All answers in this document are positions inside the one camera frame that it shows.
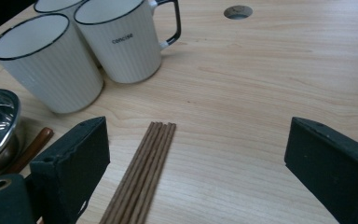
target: bundle of chopsticks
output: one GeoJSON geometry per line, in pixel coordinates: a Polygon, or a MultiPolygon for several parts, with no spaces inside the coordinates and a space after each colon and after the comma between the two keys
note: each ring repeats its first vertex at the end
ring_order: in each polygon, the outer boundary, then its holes
{"type": "Polygon", "coordinates": [[[101,224],[145,223],[175,128],[172,123],[150,123],[101,224]]]}

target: wooden table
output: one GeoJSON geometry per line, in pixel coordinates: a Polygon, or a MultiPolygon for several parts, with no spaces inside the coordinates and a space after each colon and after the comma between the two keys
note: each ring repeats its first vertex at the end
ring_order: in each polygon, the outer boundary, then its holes
{"type": "MultiPolygon", "coordinates": [[[[27,142],[50,144],[85,119],[106,116],[111,164],[78,223],[98,223],[151,121],[177,124],[147,223],[337,223],[285,167],[293,116],[358,141],[358,1],[180,0],[183,32],[147,81],[107,78],[82,111],[53,114],[0,66],[0,88],[22,103],[27,142]],[[226,8],[254,14],[229,20],[226,8]]],[[[31,7],[0,27],[35,15],[31,7]]],[[[173,7],[155,14],[174,30],[173,7]]],[[[28,175],[29,168],[22,174],[28,175]]]]}

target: mug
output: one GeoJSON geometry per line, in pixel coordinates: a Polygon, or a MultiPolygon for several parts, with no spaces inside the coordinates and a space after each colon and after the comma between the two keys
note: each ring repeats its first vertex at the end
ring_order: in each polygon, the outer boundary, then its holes
{"type": "Polygon", "coordinates": [[[85,0],[37,0],[34,3],[34,11],[39,14],[45,13],[61,13],[68,17],[71,23],[74,25],[77,34],[80,37],[83,45],[86,47],[89,55],[92,57],[92,60],[97,64],[97,66],[101,66],[100,62],[98,62],[97,57],[95,56],[94,52],[91,50],[91,47],[87,43],[84,36],[81,34],[80,30],[76,26],[74,15],[75,10],[83,3],[85,0]]]}
{"type": "Polygon", "coordinates": [[[82,109],[103,87],[95,63],[62,14],[37,16],[1,34],[0,64],[56,113],[82,109]]]}
{"type": "Polygon", "coordinates": [[[161,65],[161,50],[181,34],[177,0],[89,0],[76,10],[75,21],[107,75],[118,83],[152,76],[161,65]],[[174,3],[176,32],[159,43],[153,12],[169,2],[174,3]]]}

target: wooden chopstick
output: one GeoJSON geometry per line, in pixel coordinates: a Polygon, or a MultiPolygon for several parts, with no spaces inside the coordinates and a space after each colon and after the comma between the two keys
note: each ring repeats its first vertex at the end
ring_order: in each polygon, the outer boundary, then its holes
{"type": "Polygon", "coordinates": [[[157,188],[158,179],[162,172],[163,164],[167,157],[168,149],[171,145],[175,129],[175,124],[168,124],[168,131],[165,133],[166,137],[164,137],[165,141],[162,141],[160,146],[158,147],[158,155],[154,159],[154,167],[151,169],[153,170],[153,173],[149,173],[149,176],[146,179],[145,186],[141,192],[141,195],[139,196],[138,203],[136,204],[135,209],[133,211],[133,215],[130,220],[131,224],[143,224],[146,221],[146,215],[153,200],[153,195],[157,188]]]}
{"type": "Polygon", "coordinates": [[[20,157],[4,171],[4,174],[19,173],[37,155],[37,153],[42,150],[53,134],[54,132],[50,128],[43,128],[20,157]]]}
{"type": "Polygon", "coordinates": [[[152,122],[100,223],[143,223],[152,201],[175,124],[152,122]]]}
{"type": "Polygon", "coordinates": [[[154,141],[153,146],[150,148],[151,151],[147,158],[147,163],[145,164],[145,167],[141,171],[142,172],[141,175],[139,176],[138,180],[136,181],[135,190],[131,194],[130,200],[128,201],[129,204],[126,207],[126,211],[125,211],[120,223],[129,223],[131,216],[132,216],[133,209],[135,208],[135,206],[137,204],[138,197],[141,194],[141,191],[143,191],[143,188],[145,186],[146,178],[150,174],[154,173],[154,170],[152,170],[152,164],[154,163],[154,161],[156,161],[155,156],[159,149],[159,145],[160,145],[162,137],[165,133],[166,128],[167,128],[167,125],[162,126],[161,131],[158,133],[158,137],[154,141]]]}
{"type": "Polygon", "coordinates": [[[123,201],[124,196],[126,195],[126,192],[129,191],[131,180],[135,176],[135,172],[137,170],[137,166],[141,163],[142,157],[145,155],[145,148],[146,146],[150,145],[150,141],[152,140],[152,137],[158,129],[158,126],[161,126],[161,124],[152,122],[149,125],[148,130],[146,131],[146,134],[144,136],[144,139],[142,140],[140,146],[136,150],[136,153],[134,157],[132,158],[132,161],[130,163],[130,166],[128,167],[126,173],[124,174],[123,178],[121,179],[120,184],[117,187],[117,190],[108,205],[106,212],[103,214],[103,218],[100,223],[113,223],[119,206],[121,205],[121,202],[123,201]]]}

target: mug rim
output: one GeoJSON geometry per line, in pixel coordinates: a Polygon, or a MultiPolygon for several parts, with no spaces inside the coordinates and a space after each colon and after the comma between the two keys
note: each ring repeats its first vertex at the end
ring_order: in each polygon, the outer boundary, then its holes
{"type": "Polygon", "coordinates": [[[121,15],[121,16],[114,17],[113,19],[104,20],[104,21],[96,21],[96,22],[83,22],[83,21],[79,21],[79,20],[76,18],[77,12],[78,12],[83,6],[85,6],[88,2],[90,2],[90,1],[91,1],[91,0],[86,0],[84,3],[82,3],[82,4],[76,9],[75,14],[74,14],[74,19],[75,19],[75,21],[76,21],[77,23],[82,24],[82,25],[98,25],[98,24],[108,23],[108,22],[110,22],[110,21],[116,21],[116,20],[118,20],[118,19],[121,19],[121,18],[123,18],[123,17],[128,16],[129,14],[131,14],[131,13],[132,13],[133,11],[135,11],[138,7],[140,7],[140,6],[144,3],[144,1],[146,1],[146,0],[141,0],[140,3],[139,3],[136,7],[134,7],[133,9],[131,9],[130,11],[124,13],[124,14],[121,15]]]}
{"type": "Polygon", "coordinates": [[[43,49],[46,49],[47,47],[51,46],[53,43],[57,42],[65,33],[66,31],[69,29],[69,25],[70,25],[70,20],[67,16],[63,15],[63,14],[60,14],[60,13],[50,13],[50,14],[42,14],[42,15],[39,15],[39,16],[35,16],[35,17],[32,17],[26,21],[22,21],[18,24],[16,24],[15,26],[12,26],[10,28],[8,28],[7,30],[5,30],[2,34],[0,34],[0,40],[2,39],[2,37],[4,37],[5,35],[7,35],[10,31],[16,29],[17,27],[20,27],[22,26],[23,24],[29,22],[29,21],[34,21],[34,20],[37,20],[41,17],[51,17],[51,16],[61,16],[61,17],[64,17],[66,18],[66,27],[61,31],[61,33],[56,37],[54,38],[51,42],[47,43],[45,46],[39,48],[39,49],[36,49],[34,51],[31,51],[29,53],[26,53],[26,54],[23,54],[23,55],[19,55],[19,56],[14,56],[14,57],[0,57],[0,61],[12,61],[12,60],[17,60],[17,59],[20,59],[20,58],[25,58],[25,57],[28,57],[28,56],[31,56],[33,54],[36,54],[37,52],[43,50],[43,49]]]}
{"type": "Polygon", "coordinates": [[[54,10],[39,10],[39,9],[37,9],[37,8],[36,8],[36,5],[37,5],[40,1],[41,1],[41,0],[37,0],[37,1],[34,3],[34,11],[35,11],[35,12],[38,12],[38,13],[54,13],[54,12],[59,12],[59,11],[65,10],[65,9],[67,9],[67,8],[73,7],[73,6],[77,5],[77,4],[82,4],[82,2],[83,2],[84,0],[79,0],[79,1],[77,1],[76,3],[74,3],[74,4],[72,4],[72,5],[68,6],[68,7],[62,7],[62,8],[58,8],[58,9],[54,9],[54,10]]]}

